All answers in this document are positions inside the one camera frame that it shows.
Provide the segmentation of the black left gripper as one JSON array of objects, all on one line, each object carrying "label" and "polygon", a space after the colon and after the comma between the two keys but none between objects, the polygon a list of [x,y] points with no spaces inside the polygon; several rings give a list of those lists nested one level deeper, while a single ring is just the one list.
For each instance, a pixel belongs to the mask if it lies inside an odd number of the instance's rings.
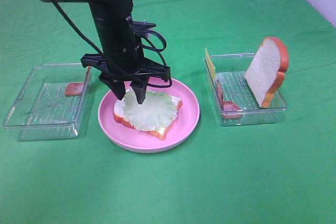
[{"label": "black left gripper", "polygon": [[124,81],[132,81],[138,104],[146,96],[149,77],[171,81],[170,67],[161,52],[166,48],[164,37],[153,30],[155,23],[133,21],[128,14],[117,17],[111,6],[89,4],[102,52],[85,54],[83,67],[91,66],[103,74],[99,80],[110,88],[118,100],[125,96]]}]

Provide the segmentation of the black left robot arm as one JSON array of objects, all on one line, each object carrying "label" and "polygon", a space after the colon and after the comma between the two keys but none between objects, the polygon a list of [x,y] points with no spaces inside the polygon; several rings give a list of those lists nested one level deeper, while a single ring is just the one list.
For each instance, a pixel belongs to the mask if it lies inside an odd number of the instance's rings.
[{"label": "black left robot arm", "polygon": [[100,39],[95,54],[81,58],[83,67],[98,69],[100,81],[107,85],[118,99],[125,95],[125,82],[129,82],[136,100],[142,103],[150,78],[163,80],[163,87],[172,85],[171,70],[164,60],[155,62],[144,56],[144,50],[158,55],[149,35],[156,35],[155,24],[136,22],[132,18],[133,0],[41,0],[59,8],[61,2],[88,3]]}]

